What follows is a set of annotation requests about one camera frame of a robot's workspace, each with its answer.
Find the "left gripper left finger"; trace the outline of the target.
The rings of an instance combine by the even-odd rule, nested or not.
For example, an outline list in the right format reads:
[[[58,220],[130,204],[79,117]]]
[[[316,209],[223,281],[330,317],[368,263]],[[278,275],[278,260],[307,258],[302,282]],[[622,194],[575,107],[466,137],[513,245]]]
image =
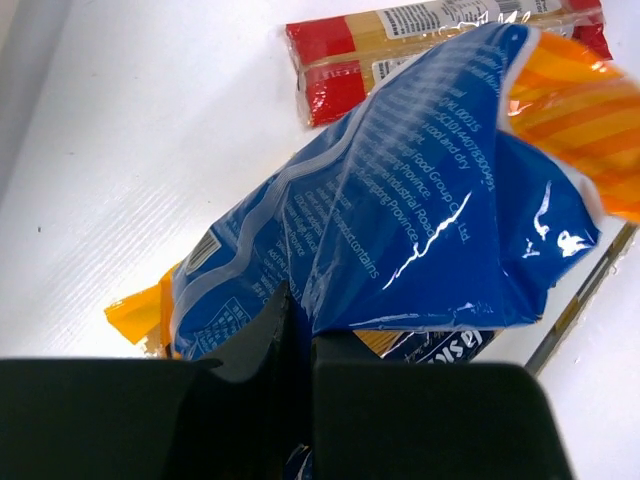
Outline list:
[[[293,298],[197,361],[5,359],[5,479],[277,479],[305,430]]]

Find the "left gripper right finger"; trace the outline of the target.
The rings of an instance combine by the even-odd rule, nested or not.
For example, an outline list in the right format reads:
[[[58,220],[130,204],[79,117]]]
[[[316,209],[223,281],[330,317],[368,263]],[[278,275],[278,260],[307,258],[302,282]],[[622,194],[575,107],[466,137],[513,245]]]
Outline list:
[[[354,334],[313,345],[316,479],[571,479],[547,398],[508,363],[387,361]]]

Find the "blue orange pasta bag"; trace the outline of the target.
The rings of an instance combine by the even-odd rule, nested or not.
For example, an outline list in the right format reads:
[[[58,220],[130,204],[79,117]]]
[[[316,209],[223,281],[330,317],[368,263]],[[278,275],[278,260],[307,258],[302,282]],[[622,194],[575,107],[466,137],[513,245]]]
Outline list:
[[[216,220],[171,281],[170,348],[213,351],[287,283],[303,344],[439,338],[455,361],[542,318],[549,290],[639,217],[639,84],[581,44],[490,23],[405,62]]]

